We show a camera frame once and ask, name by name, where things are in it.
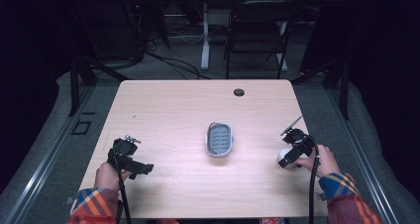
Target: chair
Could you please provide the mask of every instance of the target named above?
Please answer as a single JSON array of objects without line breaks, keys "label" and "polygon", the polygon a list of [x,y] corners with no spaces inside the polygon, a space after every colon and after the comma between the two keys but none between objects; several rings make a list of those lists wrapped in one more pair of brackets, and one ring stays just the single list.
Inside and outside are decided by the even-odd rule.
[{"label": "chair", "polygon": [[268,54],[267,59],[272,54],[282,54],[277,73],[280,78],[290,26],[298,17],[297,6],[287,1],[246,1],[235,6],[229,16],[225,46],[226,78],[230,78],[231,53]]}]

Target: table leg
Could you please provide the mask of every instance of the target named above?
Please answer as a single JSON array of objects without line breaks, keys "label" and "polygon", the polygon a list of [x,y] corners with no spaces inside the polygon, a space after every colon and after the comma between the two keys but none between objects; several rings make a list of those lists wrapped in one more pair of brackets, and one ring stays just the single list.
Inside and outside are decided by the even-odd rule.
[{"label": "table leg", "polygon": [[203,5],[203,53],[201,54],[201,69],[207,70],[209,68],[210,57],[210,39],[209,39],[209,21],[207,4]]}]

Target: finger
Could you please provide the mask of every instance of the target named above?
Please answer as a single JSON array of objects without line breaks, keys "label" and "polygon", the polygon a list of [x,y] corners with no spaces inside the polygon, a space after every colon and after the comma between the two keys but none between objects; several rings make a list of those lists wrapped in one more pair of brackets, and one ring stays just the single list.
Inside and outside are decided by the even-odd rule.
[{"label": "finger", "polygon": [[309,159],[297,159],[294,163],[303,167],[308,167],[311,165]]},{"label": "finger", "polygon": [[128,170],[124,170],[121,172],[121,177],[123,178],[123,180],[127,179],[128,176],[130,176],[132,174],[132,172],[128,171]]}]

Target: chair leg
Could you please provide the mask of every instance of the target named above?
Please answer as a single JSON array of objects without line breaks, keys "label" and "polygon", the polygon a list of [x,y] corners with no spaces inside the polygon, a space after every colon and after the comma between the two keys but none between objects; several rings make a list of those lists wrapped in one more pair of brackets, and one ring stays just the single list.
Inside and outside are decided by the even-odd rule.
[{"label": "chair leg", "polygon": [[231,53],[229,50],[225,50],[226,54],[226,79],[229,79],[229,69],[231,65]]},{"label": "chair leg", "polygon": [[280,77],[281,77],[281,70],[283,69],[284,56],[285,56],[285,54],[284,54],[284,53],[283,53],[283,54],[281,54],[280,64],[278,65],[277,79],[280,79]]}]

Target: metal stand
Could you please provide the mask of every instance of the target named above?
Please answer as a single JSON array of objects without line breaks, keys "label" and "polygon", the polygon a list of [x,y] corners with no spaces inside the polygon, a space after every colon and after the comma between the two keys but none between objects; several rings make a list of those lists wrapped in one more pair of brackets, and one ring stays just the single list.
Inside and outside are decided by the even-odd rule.
[{"label": "metal stand", "polygon": [[340,91],[340,110],[346,120],[349,120],[348,114],[348,100],[349,100],[349,64],[342,58],[335,58],[331,61],[321,65],[318,68],[312,69],[309,72],[293,79],[291,84],[299,84],[315,74],[329,69],[327,76],[324,78],[323,85],[326,89],[336,87],[341,77],[341,91]]},{"label": "metal stand", "polygon": [[108,73],[109,75],[115,77],[119,81],[124,81],[129,79],[128,77],[122,75],[121,73],[116,72],[112,68],[107,67],[105,64],[99,62],[96,59],[93,59],[89,56],[76,56],[74,59],[71,69],[70,69],[70,84],[71,84],[71,110],[68,114],[71,117],[79,107],[79,81],[78,76],[80,75],[83,82],[88,86],[94,86],[98,82],[98,78],[95,73],[93,73],[92,67],[101,69],[102,71]]}]

